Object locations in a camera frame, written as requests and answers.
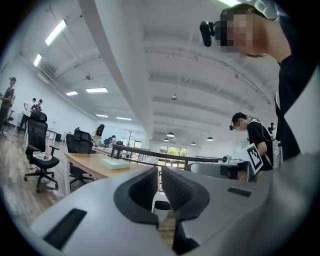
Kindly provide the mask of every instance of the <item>black rectangular slot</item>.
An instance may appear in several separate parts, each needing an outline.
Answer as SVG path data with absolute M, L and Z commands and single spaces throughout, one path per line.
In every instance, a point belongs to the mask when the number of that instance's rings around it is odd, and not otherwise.
M 250 190 L 246 190 L 246 189 L 242 189 L 234 186 L 229 187 L 228 191 L 246 198 L 250 197 L 252 193 L 252 191 Z
M 53 229 L 44 237 L 44 240 L 53 247 L 61 250 L 87 214 L 84 210 L 72 209 Z

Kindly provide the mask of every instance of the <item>white ceiling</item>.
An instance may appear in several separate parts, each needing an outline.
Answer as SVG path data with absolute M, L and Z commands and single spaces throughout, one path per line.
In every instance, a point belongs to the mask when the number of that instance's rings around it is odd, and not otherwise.
M 126 5 L 126 0 L 119 0 Z M 266 125 L 274 118 L 274 95 L 279 66 L 270 57 L 248 58 L 204 47 L 199 24 L 216 21 L 227 6 L 217 0 L 135 0 L 143 26 L 146 87 L 152 101 L 153 140 L 163 141 L 173 132 L 185 144 L 201 144 L 206 137 L 226 140 L 234 113 L 257 116 Z M 33 60 L 41 52 L 41 68 L 50 72 L 56 89 L 90 115 L 130 117 L 139 123 L 122 95 L 81 17 L 76 0 L 57 0 L 33 15 L 23 42 L 23 51 Z M 66 19 L 67 28 L 48 47 L 45 39 L 55 25 Z M 88 94 L 85 89 L 107 87 L 109 93 Z

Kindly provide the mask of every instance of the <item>neck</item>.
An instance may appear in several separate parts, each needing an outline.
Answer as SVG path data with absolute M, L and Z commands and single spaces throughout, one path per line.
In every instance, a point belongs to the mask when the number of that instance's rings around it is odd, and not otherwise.
M 281 63 L 291 55 L 290 45 L 278 20 L 264 21 L 265 45 L 264 52 Z

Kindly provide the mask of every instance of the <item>green tree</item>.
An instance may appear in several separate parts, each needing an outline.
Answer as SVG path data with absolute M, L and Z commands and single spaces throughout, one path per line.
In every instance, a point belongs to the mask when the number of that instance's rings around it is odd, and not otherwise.
M 187 149 L 186 149 L 186 148 L 181 148 L 181 150 L 180 150 L 180 156 L 181 156 L 181 157 L 186 157 L 186 156 L 187 156 Z
M 173 155 L 173 156 L 179 156 L 178 150 L 175 147 L 169 147 L 167 154 Z

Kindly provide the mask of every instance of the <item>pendant light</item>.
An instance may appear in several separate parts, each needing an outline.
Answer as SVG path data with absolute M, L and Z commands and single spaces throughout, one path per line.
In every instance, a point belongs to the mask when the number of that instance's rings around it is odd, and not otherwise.
M 174 137 L 175 135 L 174 135 L 173 132 L 168 132 L 167 136 L 168 136 L 168 137 Z

